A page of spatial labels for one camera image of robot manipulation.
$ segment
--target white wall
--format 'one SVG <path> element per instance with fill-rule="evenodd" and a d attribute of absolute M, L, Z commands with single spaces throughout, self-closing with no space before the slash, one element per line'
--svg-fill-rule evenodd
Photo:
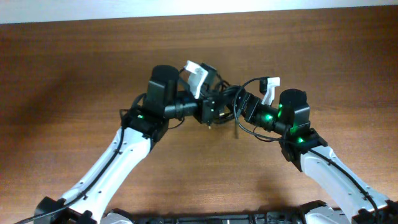
<path fill-rule="evenodd" d="M 0 23 L 380 6 L 398 0 L 0 0 Z"/>

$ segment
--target wooden surface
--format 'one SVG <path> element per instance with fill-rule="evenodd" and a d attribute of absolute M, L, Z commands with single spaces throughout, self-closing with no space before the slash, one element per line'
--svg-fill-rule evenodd
<path fill-rule="evenodd" d="M 230 83 L 281 77 L 305 90 L 312 126 L 365 182 L 398 200 L 398 7 L 0 25 L 0 223 L 79 181 L 146 91 L 152 67 L 186 60 Z M 257 93 L 258 85 L 248 87 Z M 321 199 L 276 143 L 193 118 L 170 130 L 108 208 L 270 210 Z"/>

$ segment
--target green light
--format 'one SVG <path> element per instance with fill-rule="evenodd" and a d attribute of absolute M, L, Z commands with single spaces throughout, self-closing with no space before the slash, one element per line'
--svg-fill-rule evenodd
<path fill-rule="evenodd" d="M 266 115 L 266 121 L 270 121 L 270 120 L 272 120 L 273 118 L 274 118 L 274 117 L 271 116 L 271 115 L 269 115 L 269 114 Z"/>

